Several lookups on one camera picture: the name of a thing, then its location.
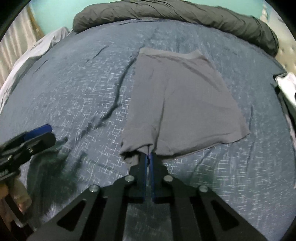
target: white sheet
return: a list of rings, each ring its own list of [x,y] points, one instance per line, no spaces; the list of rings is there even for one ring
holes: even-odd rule
[[[0,89],[0,113],[10,94],[20,81],[20,77],[25,74],[40,57],[68,34],[69,30],[66,27],[59,28],[47,34],[15,62],[10,74]]]

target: grey cloth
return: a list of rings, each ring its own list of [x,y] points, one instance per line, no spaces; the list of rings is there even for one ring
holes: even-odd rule
[[[199,5],[177,0],[130,0],[93,4],[76,14],[73,30],[80,33],[88,28],[127,19],[172,19],[203,24],[231,33],[276,56],[279,42],[268,25],[253,17],[238,14],[223,7]]]
[[[249,134],[222,77],[198,50],[142,48],[134,79],[123,156],[137,150],[171,159]]]
[[[169,173],[208,185],[269,241],[280,240],[296,215],[295,157],[272,75],[274,58],[232,34],[175,20],[126,20],[72,32],[19,81],[0,114],[0,143],[45,123],[57,153],[22,165],[32,197],[30,224],[39,227],[91,184],[128,173],[119,156],[141,48],[177,53],[198,49],[213,63],[237,102],[250,134],[177,160]],[[169,205],[131,204],[125,241],[172,241]]]

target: blue bedsheet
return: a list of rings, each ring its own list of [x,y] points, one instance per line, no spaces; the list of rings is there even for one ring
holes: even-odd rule
[[[209,185],[268,240],[280,240],[296,215],[295,155],[272,86],[283,71],[263,50],[231,34],[174,20],[127,20],[71,33],[23,76],[0,115],[0,143],[49,123],[56,151],[22,166],[39,227],[89,185],[126,175],[119,157],[142,47],[198,49],[221,73],[251,134],[166,163],[186,184]],[[166,204],[130,205],[125,240],[172,240]]]

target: bolt head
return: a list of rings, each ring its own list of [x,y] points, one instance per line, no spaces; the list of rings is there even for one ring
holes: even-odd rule
[[[166,175],[164,178],[163,178],[166,182],[171,182],[173,180],[173,177],[171,175]]]
[[[124,179],[129,183],[132,182],[135,178],[132,175],[127,175]]]
[[[98,185],[91,185],[90,187],[89,187],[89,190],[91,191],[91,192],[97,192],[98,190],[99,190],[99,186]]]
[[[200,192],[207,192],[209,190],[206,185],[200,185],[198,189]]]

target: dark blanket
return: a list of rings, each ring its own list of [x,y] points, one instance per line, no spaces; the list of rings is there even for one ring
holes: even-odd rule
[[[203,24],[231,33],[276,56],[279,42],[268,25],[253,16],[245,16],[223,7],[211,7],[177,0],[130,0],[93,4],[76,14],[73,30],[80,33],[88,28],[127,19],[173,19]]]

